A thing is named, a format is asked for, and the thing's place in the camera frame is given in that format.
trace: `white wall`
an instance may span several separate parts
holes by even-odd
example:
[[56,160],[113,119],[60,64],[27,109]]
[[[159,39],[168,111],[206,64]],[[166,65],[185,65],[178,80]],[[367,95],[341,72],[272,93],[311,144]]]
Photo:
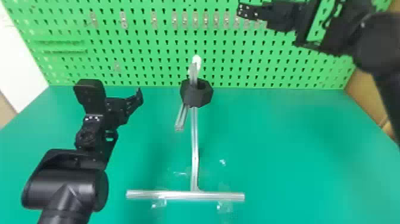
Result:
[[0,92],[19,113],[47,87],[39,67],[0,3]]

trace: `green table surface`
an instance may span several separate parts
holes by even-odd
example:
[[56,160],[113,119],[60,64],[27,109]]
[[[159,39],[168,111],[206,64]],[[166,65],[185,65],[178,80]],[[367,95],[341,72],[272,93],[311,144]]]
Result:
[[[199,109],[199,186],[246,201],[128,201],[127,189],[189,189],[190,119],[174,131],[179,90],[143,95],[118,130],[108,201],[90,223],[400,223],[397,146],[342,91],[216,89]],[[21,191],[47,150],[74,148],[83,115],[71,87],[50,87],[0,130],[1,223],[37,222]]]

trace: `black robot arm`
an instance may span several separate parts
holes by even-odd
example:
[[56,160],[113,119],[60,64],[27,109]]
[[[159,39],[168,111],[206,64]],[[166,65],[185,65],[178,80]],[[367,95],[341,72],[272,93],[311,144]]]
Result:
[[272,0],[262,5],[239,2],[237,15],[268,21],[267,28],[279,32],[295,31],[295,46],[337,57],[351,56],[357,67],[373,75],[400,140],[400,14],[376,13],[370,0],[335,0],[322,22],[324,38],[310,42],[307,37],[320,5],[321,0]]
[[22,205],[43,210],[38,223],[84,224],[108,196],[105,173],[117,128],[143,104],[140,88],[128,98],[107,98],[99,80],[81,79],[74,91],[85,108],[76,150],[49,150],[29,178]]

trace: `black hexagonal nut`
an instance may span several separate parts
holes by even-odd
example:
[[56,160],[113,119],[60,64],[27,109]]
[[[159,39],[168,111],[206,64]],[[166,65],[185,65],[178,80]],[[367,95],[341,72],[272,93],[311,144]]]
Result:
[[197,88],[189,83],[189,79],[182,81],[180,86],[180,96],[182,102],[191,107],[202,107],[208,104],[213,97],[213,88],[204,79],[197,79]]

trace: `t-shaped metal frame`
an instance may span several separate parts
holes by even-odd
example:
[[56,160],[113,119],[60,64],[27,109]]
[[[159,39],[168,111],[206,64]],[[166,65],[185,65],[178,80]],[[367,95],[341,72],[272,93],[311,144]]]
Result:
[[[190,84],[197,86],[197,77],[201,69],[201,57],[195,55],[187,71]],[[180,106],[175,122],[175,130],[183,131],[188,109],[184,103]],[[199,174],[199,138],[198,138],[198,108],[191,107],[191,138],[192,138],[192,175],[190,177],[190,191],[148,191],[128,190],[127,199],[162,199],[162,200],[188,200],[188,201],[244,201],[242,192],[208,192],[201,191],[198,186]]]

